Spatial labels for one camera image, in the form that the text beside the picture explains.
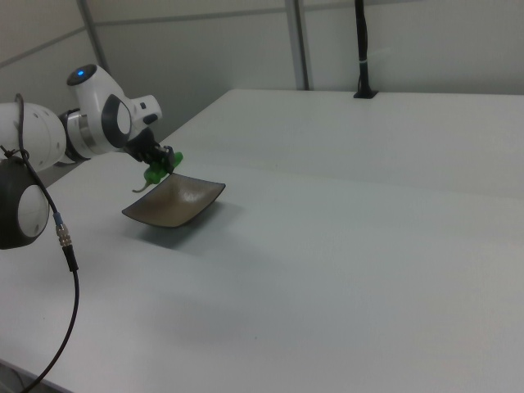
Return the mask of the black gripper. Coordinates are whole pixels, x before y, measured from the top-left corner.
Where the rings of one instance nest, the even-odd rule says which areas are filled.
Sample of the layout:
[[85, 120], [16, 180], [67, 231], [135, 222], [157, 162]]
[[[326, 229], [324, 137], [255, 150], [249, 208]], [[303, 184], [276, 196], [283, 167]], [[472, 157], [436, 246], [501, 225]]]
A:
[[175, 168], [174, 150], [170, 146], [161, 146], [151, 129], [142, 130], [135, 138], [128, 140], [124, 152], [138, 162], [144, 162], [152, 168], [162, 168], [172, 174]]

